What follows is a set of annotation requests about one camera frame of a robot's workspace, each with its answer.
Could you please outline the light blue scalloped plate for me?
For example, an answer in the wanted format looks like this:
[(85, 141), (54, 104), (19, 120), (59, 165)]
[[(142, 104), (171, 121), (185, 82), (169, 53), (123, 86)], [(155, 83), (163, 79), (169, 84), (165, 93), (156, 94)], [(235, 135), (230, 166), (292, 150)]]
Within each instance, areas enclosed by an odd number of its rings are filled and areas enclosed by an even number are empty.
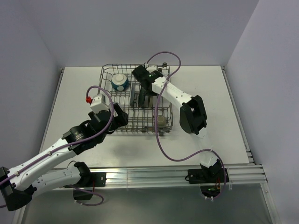
[(134, 107), (135, 104), (135, 84), (131, 85), (129, 106)]

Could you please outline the teal glazed saucer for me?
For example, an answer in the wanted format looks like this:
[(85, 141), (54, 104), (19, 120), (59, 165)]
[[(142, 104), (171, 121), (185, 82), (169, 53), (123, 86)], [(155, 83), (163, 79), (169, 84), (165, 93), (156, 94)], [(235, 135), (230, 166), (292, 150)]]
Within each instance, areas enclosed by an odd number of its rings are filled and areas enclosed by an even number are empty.
[(138, 107), (140, 108), (144, 107), (146, 97), (147, 97), (147, 92), (143, 87), (141, 87), (139, 92), (139, 97), (138, 97)]

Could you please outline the beige ceramic saucer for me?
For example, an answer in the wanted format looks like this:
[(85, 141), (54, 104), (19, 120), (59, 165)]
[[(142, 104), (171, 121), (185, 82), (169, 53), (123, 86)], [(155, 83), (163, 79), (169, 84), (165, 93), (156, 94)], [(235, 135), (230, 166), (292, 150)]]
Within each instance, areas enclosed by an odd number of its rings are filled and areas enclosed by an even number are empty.
[(148, 108), (153, 108), (155, 96), (148, 96)]

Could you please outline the teal white-dotted bowl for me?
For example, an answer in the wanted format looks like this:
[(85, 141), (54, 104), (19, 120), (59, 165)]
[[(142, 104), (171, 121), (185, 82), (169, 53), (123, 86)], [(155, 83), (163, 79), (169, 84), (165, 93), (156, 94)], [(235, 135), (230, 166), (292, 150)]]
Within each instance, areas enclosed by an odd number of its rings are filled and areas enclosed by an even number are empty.
[(124, 91), (129, 87), (129, 80), (125, 74), (115, 74), (111, 78), (112, 88), (116, 91)]

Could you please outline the grey ceramic mug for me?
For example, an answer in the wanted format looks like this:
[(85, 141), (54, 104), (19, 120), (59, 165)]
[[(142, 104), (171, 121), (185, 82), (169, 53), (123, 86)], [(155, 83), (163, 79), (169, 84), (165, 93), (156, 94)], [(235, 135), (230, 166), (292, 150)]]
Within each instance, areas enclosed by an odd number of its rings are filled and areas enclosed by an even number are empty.
[(156, 118), (156, 126), (158, 128), (164, 128), (167, 126), (167, 119), (163, 115), (158, 115)]

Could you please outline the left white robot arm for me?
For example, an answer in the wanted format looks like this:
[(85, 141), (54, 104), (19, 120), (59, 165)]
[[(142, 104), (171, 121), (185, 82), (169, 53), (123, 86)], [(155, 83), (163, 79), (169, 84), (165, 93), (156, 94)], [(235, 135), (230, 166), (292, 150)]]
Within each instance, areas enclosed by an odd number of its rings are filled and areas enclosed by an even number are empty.
[(56, 165), (103, 142), (108, 134), (128, 124), (128, 114), (115, 103), (109, 109), (90, 112), (89, 120), (72, 127), (50, 148), (14, 168), (0, 168), (0, 191), (8, 211), (27, 205), (33, 197), (59, 187), (85, 187), (92, 174), (84, 162), (50, 173)]

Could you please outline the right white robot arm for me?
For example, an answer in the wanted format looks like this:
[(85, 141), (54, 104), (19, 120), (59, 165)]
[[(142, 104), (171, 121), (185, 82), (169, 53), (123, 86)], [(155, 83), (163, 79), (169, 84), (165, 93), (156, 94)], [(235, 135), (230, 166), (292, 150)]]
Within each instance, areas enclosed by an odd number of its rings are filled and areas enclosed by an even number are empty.
[(206, 137), (207, 113), (201, 96), (192, 96), (180, 90), (170, 82), (170, 77), (165, 77), (161, 72), (148, 71), (143, 65), (139, 65), (132, 71), (132, 75), (140, 83), (140, 86), (151, 95), (158, 95), (157, 104), (154, 110), (154, 127), (158, 147), (162, 154), (170, 161), (183, 162), (198, 154), (203, 154), (200, 162), (201, 176), (193, 176), (190, 183), (224, 183), (228, 182), (228, 175), (224, 163), (220, 156), (210, 148), (201, 149), (185, 158), (174, 159), (167, 155), (162, 148), (158, 136), (157, 111), (160, 98), (168, 100), (179, 110), (179, 124), (187, 134), (194, 134), (197, 137)]

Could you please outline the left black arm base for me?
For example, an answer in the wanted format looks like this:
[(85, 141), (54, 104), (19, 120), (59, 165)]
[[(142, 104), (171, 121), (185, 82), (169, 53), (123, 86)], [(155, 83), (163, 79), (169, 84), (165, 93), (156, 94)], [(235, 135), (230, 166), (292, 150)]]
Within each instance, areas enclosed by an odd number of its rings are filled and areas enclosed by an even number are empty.
[[(88, 188), (90, 192), (94, 192), (96, 187), (104, 187), (106, 184), (106, 172), (92, 172), (88, 181), (75, 184), (78, 188)], [(73, 198), (77, 201), (89, 201), (92, 194), (73, 189)]]

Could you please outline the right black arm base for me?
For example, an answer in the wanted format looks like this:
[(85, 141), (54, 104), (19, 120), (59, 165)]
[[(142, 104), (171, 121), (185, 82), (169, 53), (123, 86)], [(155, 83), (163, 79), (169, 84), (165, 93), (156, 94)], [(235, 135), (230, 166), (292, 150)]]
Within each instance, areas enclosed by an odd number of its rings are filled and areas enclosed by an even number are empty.
[(225, 173), (222, 169), (213, 173), (204, 169), (189, 169), (187, 173), (185, 180), (190, 184), (224, 183), (224, 177), (226, 177), (226, 182), (229, 182), (227, 170)]

